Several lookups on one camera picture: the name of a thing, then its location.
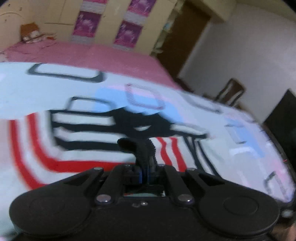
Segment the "patterned light blue quilt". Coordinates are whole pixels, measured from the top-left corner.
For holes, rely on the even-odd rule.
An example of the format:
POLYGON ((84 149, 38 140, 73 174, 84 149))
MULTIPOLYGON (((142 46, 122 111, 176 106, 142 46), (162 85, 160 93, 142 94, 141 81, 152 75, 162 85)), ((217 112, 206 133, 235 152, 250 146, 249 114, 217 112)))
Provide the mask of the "patterned light blue quilt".
POLYGON ((248 114, 95 69, 1 63, 1 240, 295 240, 248 114))

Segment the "dark wooden chair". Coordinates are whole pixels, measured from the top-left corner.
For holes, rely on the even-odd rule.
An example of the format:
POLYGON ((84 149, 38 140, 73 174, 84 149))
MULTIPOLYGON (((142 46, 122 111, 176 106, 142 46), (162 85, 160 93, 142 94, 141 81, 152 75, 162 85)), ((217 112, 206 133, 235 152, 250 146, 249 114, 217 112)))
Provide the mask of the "dark wooden chair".
POLYGON ((214 101, 228 106, 234 106, 245 91, 244 85, 242 85, 238 79, 231 78, 215 97, 214 101))

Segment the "cream wardrobe with posters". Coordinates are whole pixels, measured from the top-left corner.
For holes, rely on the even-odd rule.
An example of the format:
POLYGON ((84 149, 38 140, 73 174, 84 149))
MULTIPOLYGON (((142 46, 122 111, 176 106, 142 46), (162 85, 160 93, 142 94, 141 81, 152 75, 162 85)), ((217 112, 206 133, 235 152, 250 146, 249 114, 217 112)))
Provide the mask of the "cream wardrobe with posters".
POLYGON ((60 41, 150 55, 176 1, 49 1, 43 31, 60 41))

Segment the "striped white knit sweater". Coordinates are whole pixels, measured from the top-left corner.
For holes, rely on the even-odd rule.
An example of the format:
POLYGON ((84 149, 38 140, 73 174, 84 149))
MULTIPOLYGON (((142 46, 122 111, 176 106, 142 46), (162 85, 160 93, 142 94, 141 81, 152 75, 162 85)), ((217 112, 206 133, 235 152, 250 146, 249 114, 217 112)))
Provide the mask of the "striped white knit sweater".
POLYGON ((29 189, 94 167, 110 171, 119 164, 135 163, 135 157, 119 147, 120 138, 150 139, 158 164, 220 176, 202 145, 208 132, 160 113, 134 113, 127 108, 104 113, 46 110, 9 120, 8 130, 11 158, 29 189))

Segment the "dark brown wooden door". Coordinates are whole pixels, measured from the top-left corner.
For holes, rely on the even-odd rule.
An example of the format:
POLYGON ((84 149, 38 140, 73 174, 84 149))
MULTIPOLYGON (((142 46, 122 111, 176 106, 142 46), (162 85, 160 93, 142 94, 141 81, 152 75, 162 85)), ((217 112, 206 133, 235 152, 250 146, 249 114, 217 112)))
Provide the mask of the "dark brown wooden door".
POLYGON ((210 16, 186 1, 161 47, 157 58, 172 78, 176 78, 190 56, 210 16))

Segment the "pink bed sheet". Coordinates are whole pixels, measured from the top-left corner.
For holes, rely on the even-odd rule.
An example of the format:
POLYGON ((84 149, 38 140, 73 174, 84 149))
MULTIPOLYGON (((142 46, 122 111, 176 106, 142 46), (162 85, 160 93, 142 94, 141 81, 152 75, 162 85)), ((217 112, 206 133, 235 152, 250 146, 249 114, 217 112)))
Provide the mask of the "pink bed sheet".
POLYGON ((53 63, 97 69, 181 89, 156 58, 105 45, 44 40, 16 43, 1 51, 9 62, 53 63))

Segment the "orange cartoon pillow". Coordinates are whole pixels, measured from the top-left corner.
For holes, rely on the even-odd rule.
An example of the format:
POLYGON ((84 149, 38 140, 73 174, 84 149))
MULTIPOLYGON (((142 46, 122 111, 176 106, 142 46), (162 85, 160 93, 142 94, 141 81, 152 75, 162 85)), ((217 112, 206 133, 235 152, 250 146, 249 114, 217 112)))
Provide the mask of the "orange cartoon pillow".
POLYGON ((20 26, 20 35, 22 41, 26 44, 40 42, 44 39, 39 26, 35 23, 24 24, 20 26))

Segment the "cream wooden headboard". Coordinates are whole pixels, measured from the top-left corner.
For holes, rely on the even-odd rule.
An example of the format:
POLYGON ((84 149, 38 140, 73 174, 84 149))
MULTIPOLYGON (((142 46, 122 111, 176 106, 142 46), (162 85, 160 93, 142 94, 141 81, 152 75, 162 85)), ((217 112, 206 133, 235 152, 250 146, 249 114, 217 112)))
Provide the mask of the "cream wooden headboard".
POLYGON ((0 48, 3 51, 20 42, 20 27, 25 21, 20 14, 13 11, 2 13, 0 21, 0 48))

